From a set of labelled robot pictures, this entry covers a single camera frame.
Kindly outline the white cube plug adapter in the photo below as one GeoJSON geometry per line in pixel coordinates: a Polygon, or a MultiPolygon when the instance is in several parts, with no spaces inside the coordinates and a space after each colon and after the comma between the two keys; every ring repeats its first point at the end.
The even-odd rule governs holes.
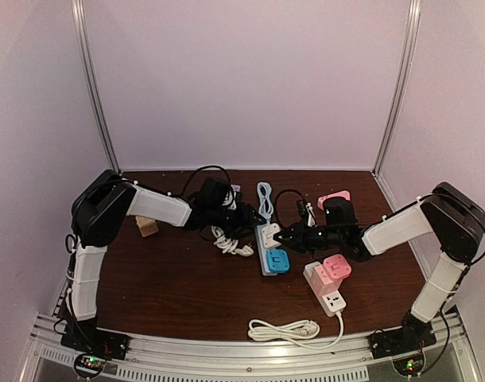
{"type": "Polygon", "coordinates": [[[259,238],[262,240],[262,245],[265,249],[277,248],[281,243],[274,239],[274,236],[281,231],[278,223],[263,224],[258,231],[259,238]]]}

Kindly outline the light blue power strip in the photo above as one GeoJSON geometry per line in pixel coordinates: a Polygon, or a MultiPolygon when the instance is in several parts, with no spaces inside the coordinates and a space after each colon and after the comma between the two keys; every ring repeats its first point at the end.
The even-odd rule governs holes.
{"type": "Polygon", "coordinates": [[[264,276],[275,276],[289,271],[289,257],[274,236],[281,231],[277,223],[261,224],[255,229],[261,270],[264,276]]]}

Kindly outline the pink power strip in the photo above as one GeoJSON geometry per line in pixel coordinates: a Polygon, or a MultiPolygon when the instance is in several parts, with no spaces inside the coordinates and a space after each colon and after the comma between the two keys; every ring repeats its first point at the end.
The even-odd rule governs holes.
{"type": "Polygon", "coordinates": [[[343,190],[343,191],[339,191],[337,193],[330,193],[328,195],[324,195],[324,196],[321,196],[321,197],[318,197],[317,199],[317,207],[321,210],[324,210],[324,202],[328,199],[332,199],[332,198],[336,198],[336,197],[341,197],[347,201],[350,201],[351,200],[351,194],[349,191],[347,190],[343,190]]]}

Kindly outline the beige patterned cube plug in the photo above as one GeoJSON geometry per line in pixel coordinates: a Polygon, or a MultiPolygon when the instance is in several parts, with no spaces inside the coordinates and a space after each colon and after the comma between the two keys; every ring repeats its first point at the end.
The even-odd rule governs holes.
{"type": "Polygon", "coordinates": [[[154,219],[143,216],[135,217],[136,225],[143,238],[159,233],[159,227],[154,219]]]}

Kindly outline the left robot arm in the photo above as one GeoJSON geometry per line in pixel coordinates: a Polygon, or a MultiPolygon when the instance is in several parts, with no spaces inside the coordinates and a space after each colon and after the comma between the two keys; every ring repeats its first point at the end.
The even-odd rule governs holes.
{"type": "Polygon", "coordinates": [[[207,177],[199,190],[164,192],[108,169],[73,202],[72,233],[77,239],[68,310],[79,322],[95,318],[103,258],[128,216],[140,216],[189,231],[220,228],[230,239],[254,233],[264,218],[233,190],[228,176],[207,177]]]}

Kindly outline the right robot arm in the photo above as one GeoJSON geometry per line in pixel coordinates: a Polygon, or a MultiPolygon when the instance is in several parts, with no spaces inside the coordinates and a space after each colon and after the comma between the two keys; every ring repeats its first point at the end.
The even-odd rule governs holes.
{"type": "Polygon", "coordinates": [[[307,218],[282,228],[274,238],[301,253],[337,248],[356,262],[365,262],[408,244],[422,254],[421,241],[436,242],[437,260],[425,275],[425,285],[409,309],[412,319],[396,333],[396,345],[414,350],[426,338],[423,324],[432,321],[458,291],[465,275],[485,256],[485,211],[452,184],[443,181],[424,196],[375,223],[360,223],[348,191],[317,201],[323,225],[307,218]]]}

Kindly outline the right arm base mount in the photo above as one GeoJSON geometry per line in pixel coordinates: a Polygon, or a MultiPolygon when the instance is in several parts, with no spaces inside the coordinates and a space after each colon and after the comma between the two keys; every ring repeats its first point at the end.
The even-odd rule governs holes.
{"type": "Polygon", "coordinates": [[[423,322],[407,312],[397,329],[377,329],[369,336],[374,359],[393,357],[435,345],[437,338],[431,322],[423,322]]]}

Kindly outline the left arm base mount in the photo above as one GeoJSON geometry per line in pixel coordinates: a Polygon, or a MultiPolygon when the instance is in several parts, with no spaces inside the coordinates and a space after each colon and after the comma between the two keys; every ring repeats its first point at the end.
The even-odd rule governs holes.
{"type": "Polygon", "coordinates": [[[125,360],[129,336],[98,329],[95,318],[78,322],[66,315],[63,320],[66,326],[60,339],[62,346],[108,360],[125,360]]]}

